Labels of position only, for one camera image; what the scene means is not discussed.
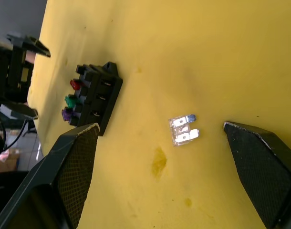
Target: yellow table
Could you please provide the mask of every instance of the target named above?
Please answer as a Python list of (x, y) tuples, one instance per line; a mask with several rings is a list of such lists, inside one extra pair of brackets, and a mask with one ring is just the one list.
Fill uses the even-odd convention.
[[(263, 229), (223, 122), (291, 148), (291, 0), (49, 0), (28, 97), (44, 154), (69, 130), (77, 64), (112, 61), (124, 80), (79, 228)], [(168, 119), (196, 114), (200, 138), (173, 147)]]

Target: gray wall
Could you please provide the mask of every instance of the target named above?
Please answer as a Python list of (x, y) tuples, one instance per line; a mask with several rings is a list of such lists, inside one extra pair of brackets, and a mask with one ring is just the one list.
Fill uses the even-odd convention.
[(0, 39), (9, 31), (39, 38), (47, 0), (0, 0)]

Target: tiled floor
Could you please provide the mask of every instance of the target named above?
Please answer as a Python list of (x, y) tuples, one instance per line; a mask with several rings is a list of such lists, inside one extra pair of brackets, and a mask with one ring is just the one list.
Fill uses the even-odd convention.
[[(19, 149), (21, 154), (18, 170), (29, 171), (43, 158), (41, 143), (37, 134), (28, 133), (25, 137), (22, 136), (13, 145), (13, 148)], [(16, 136), (8, 136), (7, 144), (9, 145), (15, 138)]]

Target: stain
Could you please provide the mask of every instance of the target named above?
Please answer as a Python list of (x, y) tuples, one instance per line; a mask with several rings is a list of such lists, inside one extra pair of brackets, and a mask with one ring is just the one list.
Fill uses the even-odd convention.
[(133, 205), (130, 202), (128, 202), (127, 205), (131, 211), (135, 211)]
[(136, 73), (142, 73), (142, 69), (141, 69), (141, 67), (137, 67), (137, 69), (136, 69)]
[(185, 199), (185, 205), (190, 208), (192, 206), (192, 200), (190, 198)]
[(166, 155), (161, 147), (155, 150), (155, 156), (152, 163), (152, 174), (155, 178), (159, 179), (166, 167)]
[(204, 211), (202, 208), (198, 207), (198, 210), (200, 210), (202, 213), (204, 213), (206, 216), (208, 216), (208, 218), (214, 220), (214, 217), (209, 215), (206, 211)]

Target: red fuse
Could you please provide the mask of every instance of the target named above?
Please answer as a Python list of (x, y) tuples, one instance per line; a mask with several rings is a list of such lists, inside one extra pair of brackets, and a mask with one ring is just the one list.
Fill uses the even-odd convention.
[(70, 85), (73, 87), (73, 89), (75, 90), (79, 90), (80, 89), (80, 84), (79, 82), (77, 82), (76, 80), (70, 80)]

